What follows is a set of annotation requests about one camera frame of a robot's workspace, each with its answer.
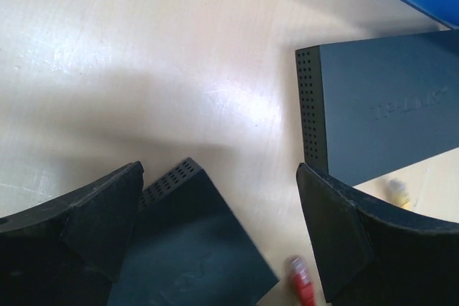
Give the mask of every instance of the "ventilation grille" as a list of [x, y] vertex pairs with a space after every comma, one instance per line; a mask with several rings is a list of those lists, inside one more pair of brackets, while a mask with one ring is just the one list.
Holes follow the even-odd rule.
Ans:
[[305, 162], [328, 172], [319, 54], [318, 47], [300, 49], [295, 53]]
[[152, 204], [159, 202], [172, 191], [202, 170], [193, 159], [187, 158], [178, 166], [170, 170], [155, 183], [142, 191], [138, 211], [142, 211]]

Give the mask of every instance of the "white tabletop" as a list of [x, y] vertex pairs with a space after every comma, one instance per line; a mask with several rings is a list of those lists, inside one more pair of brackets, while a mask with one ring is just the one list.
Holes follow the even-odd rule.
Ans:
[[[0, 0], [0, 15], [0, 216], [131, 161], [147, 185], [191, 156], [280, 277], [306, 257], [318, 305], [294, 50], [438, 29], [400, 0]], [[433, 159], [409, 187], [435, 185]]]

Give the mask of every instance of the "black rectangular device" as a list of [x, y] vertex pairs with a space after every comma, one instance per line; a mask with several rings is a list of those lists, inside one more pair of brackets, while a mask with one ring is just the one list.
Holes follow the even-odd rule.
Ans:
[[295, 58], [309, 165], [353, 186], [459, 146], [459, 30]]

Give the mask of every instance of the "table surface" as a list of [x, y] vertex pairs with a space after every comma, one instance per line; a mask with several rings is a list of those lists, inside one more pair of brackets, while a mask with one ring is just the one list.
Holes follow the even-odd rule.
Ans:
[[[0, 216], [131, 161], [148, 184], [191, 156], [280, 277], [306, 257], [319, 305], [294, 50], [439, 28], [399, 0], [0, 0], [0, 14]], [[392, 175], [416, 211], [459, 220], [458, 158]], [[281, 283], [260, 304], [295, 303]]]

